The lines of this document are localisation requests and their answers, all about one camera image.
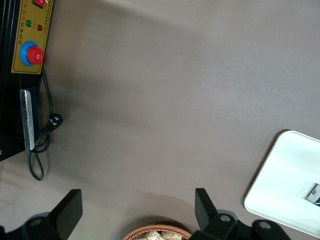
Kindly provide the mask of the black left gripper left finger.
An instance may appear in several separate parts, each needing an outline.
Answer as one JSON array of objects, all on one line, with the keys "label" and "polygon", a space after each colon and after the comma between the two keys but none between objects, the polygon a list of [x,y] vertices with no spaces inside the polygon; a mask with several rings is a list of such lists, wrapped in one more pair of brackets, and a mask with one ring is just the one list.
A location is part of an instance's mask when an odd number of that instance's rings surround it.
[{"label": "black left gripper left finger", "polygon": [[20,227],[5,232],[2,240],[67,240],[83,216],[82,190],[72,189],[50,212],[30,217]]}]

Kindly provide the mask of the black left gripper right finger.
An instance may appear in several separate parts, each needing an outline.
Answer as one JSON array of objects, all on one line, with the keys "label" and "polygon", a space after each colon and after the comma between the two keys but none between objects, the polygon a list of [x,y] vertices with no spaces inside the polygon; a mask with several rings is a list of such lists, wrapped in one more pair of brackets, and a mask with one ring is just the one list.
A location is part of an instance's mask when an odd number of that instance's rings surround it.
[{"label": "black left gripper right finger", "polygon": [[289,240],[290,237],[271,220],[255,220],[251,226],[242,223],[228,210],[218,210],[204,188],[195,189],[194,213],[199,230],[193,240]]}]

